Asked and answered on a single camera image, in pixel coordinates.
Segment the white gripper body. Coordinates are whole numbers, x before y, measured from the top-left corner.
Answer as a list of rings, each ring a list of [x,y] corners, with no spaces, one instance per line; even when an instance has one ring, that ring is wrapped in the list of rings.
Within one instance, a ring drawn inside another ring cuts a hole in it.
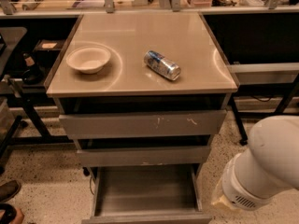
[[[226,165],[221,176],[223,195],[233,208],[254,211],[269,204],[272,199],[262,199],[249,193],[238,180],[235,172],[236,161],[241,154],[236,154]]]

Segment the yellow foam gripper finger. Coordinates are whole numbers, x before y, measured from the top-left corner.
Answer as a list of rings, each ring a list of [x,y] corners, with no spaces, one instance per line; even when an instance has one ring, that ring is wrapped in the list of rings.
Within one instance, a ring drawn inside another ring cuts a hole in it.
[[[238,212],[239,209],[236,208],[224,195],[222,189],[222,179],[220,179],[214,188],[211,195],[211,204],[216,208],[223,209],[230,212]]]

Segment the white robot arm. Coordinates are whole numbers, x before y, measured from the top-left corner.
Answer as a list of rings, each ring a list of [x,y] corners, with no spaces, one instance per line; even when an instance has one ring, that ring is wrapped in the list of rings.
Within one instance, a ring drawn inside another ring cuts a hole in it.
[[[225,165],[211,204],[254,211],[288,189],[299,189],[299,117],[273,116],[252,126],[247,149]]]

